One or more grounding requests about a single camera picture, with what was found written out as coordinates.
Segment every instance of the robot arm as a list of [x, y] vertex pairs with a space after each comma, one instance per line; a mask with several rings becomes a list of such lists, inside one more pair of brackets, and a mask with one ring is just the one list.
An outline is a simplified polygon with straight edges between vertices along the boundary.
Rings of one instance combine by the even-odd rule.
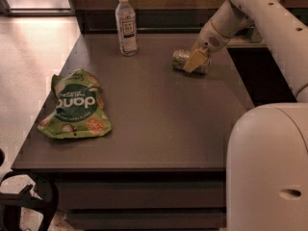
[[254, 23], [295, 97], [308, 102], [308, 30], [279, 1], [226, 0], [200, 31], [183, 69], [194, 71], [238, 31]]

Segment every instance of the plastic bottle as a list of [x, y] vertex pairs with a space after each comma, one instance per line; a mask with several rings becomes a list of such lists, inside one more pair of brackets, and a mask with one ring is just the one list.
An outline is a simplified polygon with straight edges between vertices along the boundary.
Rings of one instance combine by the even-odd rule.
[[115, 19], [120, 51], [124, 56], [133, 56], [138, 52], [136, 14], [129, 0], [118, 1]]

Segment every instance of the green snack bag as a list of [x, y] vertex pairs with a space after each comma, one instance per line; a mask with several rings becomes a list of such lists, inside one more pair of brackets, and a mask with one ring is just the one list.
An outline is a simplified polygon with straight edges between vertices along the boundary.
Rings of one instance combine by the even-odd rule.
[[51, 83], [56, 96], [56, 109], [38, 125], [49, 138], [100, 137], [112, 126], [103, 108], [96, 78], [84, 69], [77, 69], [65, 77], [54, 75]]

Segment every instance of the table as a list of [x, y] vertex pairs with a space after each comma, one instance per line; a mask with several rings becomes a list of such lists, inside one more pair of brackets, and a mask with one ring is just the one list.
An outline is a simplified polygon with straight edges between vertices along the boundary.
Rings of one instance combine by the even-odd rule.
[[102, 138], [52, 140], [37, 131], [13, 170], [54, 181], [59, 209], [76, 229], [206, 229], [225, 226], [225, 162], [232, 127], [253, 108], [227, 50], [207, 75], [172, 69], [173, 51], [194, 34], [140, 34], [124, 57], [117, 35], [81, 35], [61, 75], [82, 67], [102, 85], [112, 125]]

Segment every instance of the floor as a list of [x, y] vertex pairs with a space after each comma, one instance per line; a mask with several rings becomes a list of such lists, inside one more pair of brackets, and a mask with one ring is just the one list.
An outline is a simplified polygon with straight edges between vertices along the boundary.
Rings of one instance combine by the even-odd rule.
[[[53, 74], [59, 74], [80, 36], [75, 17], [5, 17], [0, 14], [0, 148], [10, 170], [24, 138], [50, 91]], [[14, 193], [20, 181], [3, 185], [1, 192]], [[23, 210], [20, 226], [37, 230], [40, 216]], [[59, 211], [50, 231], [74, 230]]]

